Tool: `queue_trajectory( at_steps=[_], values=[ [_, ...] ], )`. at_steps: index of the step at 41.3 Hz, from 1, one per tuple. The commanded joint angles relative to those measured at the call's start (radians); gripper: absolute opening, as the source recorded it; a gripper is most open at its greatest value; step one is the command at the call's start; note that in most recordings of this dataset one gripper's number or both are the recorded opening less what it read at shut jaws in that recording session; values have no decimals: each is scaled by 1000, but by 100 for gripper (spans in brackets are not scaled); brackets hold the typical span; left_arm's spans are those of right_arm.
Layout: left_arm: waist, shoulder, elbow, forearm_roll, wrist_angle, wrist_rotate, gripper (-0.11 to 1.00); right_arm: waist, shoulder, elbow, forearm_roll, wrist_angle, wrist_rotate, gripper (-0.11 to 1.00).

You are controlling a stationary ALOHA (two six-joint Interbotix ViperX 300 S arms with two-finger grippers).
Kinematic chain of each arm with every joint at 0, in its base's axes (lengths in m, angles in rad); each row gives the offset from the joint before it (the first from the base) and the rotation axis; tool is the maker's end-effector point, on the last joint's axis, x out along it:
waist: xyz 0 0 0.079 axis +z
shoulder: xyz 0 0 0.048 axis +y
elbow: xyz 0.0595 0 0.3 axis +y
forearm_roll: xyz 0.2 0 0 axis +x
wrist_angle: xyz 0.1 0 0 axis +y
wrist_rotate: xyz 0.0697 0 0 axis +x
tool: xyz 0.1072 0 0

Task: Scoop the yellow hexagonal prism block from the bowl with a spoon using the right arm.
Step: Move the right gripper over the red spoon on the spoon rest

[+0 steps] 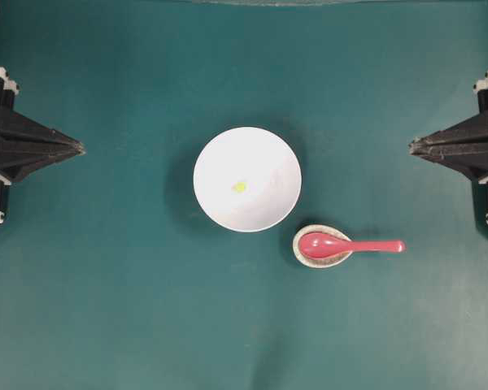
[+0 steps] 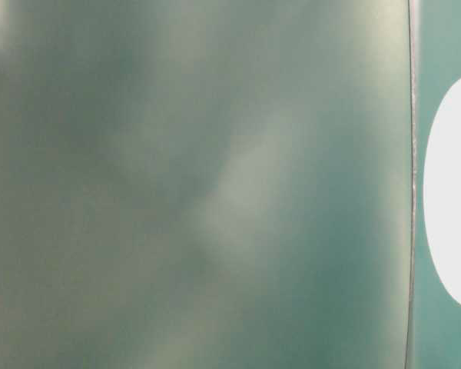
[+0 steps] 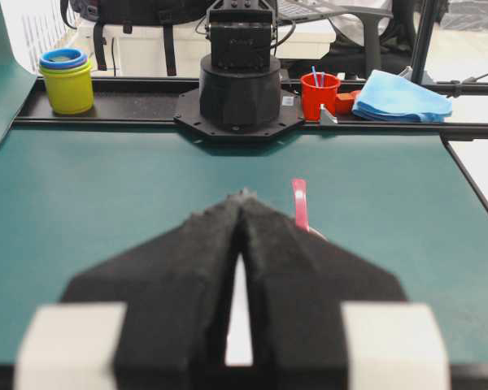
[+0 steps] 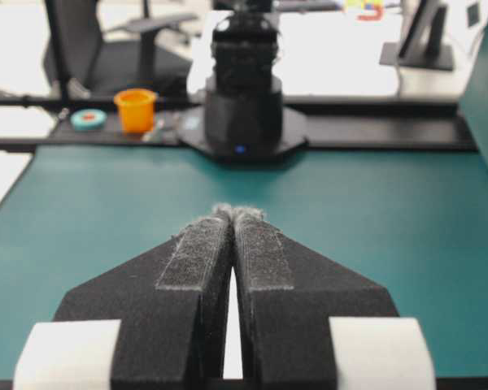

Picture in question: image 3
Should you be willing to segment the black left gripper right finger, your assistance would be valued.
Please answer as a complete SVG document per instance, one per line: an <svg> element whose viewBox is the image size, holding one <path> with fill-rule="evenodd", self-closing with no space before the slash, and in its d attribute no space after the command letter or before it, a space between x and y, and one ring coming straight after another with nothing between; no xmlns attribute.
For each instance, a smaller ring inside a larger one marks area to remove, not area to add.
<svg viewBox="0 0 488 390"><path fill-rule="evenodd" d="M390 271L243 196L255 361L279 389L448 389L447 351L426 304Z"/></svg>

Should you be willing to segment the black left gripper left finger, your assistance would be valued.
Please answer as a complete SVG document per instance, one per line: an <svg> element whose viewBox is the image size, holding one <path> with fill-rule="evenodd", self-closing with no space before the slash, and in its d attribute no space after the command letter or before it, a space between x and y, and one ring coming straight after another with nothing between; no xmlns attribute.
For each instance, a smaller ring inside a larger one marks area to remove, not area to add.
<svg viewBox="0 0 488 390"><path fill-rule="evenodd" d="M189 389L224 356L240 202L229 198L74 275L37 308L15 364L18 389Z"/></svg>

